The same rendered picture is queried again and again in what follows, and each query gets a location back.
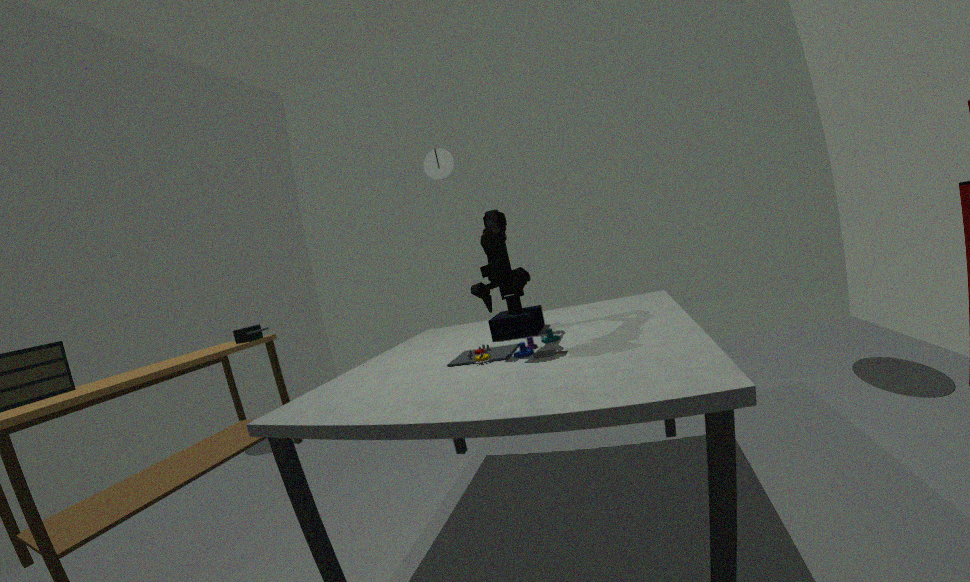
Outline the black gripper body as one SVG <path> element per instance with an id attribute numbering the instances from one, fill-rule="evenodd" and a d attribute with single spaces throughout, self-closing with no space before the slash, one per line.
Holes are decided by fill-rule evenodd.
<path id="1" fill-rule="evenodd" d="M 502 259 L 502 261 L 503 261 L 503 259 Z M 530 274 L 525 269 L 523 269 L 522 267 L 519 267 L 517 269 L 511 270 L 511 272 L 510 272 L 511 276 L 508 276 L 507 270 L 509 270 L 509 268 L 508 268 L 508 266 L 506 266 L 506 261 L 503 261 L 503 263 L 504 263 L 505 270 L 506 270 L 506 274 L 505 275 L 504 274 L 501 274 L 501 273 L 498 273 L 498 274 L 494 274 L 494 275 L 488 277 L 488 280 L 491 281 L 491 283 L 489 283 L 487 285 L 483 284 L 482 282 L 477 283 L 475 285 L 472 285 L 472 287 L 471 287 L 471 294 L 475 295 L 475 292 L 477 292 L 477 290 L 484 290 L 484 292 L 490 294 L 490 290 L 491 289 L 494 289 L 496 287 L 499 287 L 499 286 L 502 286 L 504 284 L 510 283 L 512 278 L 515 278 L 515 277 L 518 277 L 518 276 L 521 277 L 522 279 L 524 279 L 526 282 L 530 281 Z M 477 296 L 477 295 L 475 295 L 475 296 Z"/>

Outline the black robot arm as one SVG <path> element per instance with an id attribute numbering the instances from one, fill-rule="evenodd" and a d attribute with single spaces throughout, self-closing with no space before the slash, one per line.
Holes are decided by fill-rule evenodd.
<path id="1" fill-rule="evenodd" d="M 480 267 L 482 277 L 490 277 L 498 273 L 505 275 L 506 270 L 503 261 L 506 261 L 506 266 L 509 268 L 507 270 L 508 276 L 511 276 L 511 265 L 505 243 L 507 222 L 504 213 L 496 209 L 487 211 L 483 221 L 485 229 L 483 229 L 480 243 L 487 255 L 488 264 Z M 490 261 L 494 262 L 489 264 Z M 511 295 L 514 294 L 512 282 L 499 286 L 499 289 L 501 289 L 502 300 L 506 299 L 507 302 L 508 312 L 506 314 L 519 313 L 525 309 L 522 308 L 520 299 L 516 304 L 514 295 Z"/>

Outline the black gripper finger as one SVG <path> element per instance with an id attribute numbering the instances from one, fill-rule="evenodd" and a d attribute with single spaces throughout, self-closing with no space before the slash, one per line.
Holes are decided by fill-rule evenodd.
<path id="1" fill-rule="evenodd" d="M 527 284 L 527 282 L 519 276 L 512 278 L 511 282 L 514 290 L 514 300 L 515 300 L 515 303 L 518 304 L 522 290 L 524 286 Z"/>
<path id="2" fill-rule="evenodd" d="M 482 298 L 482 300 L 484 301 L 484 303 L 485 303 L 488 311 L 490 313 L 492 313 L 492 297 L 491 297 L 491 295 L 489 295 L 488 293 L 484 292 L 484 290 L 477 290 L 477 292 L 475 292 L 475 295 L 477 295 L 478 297 Z"/>

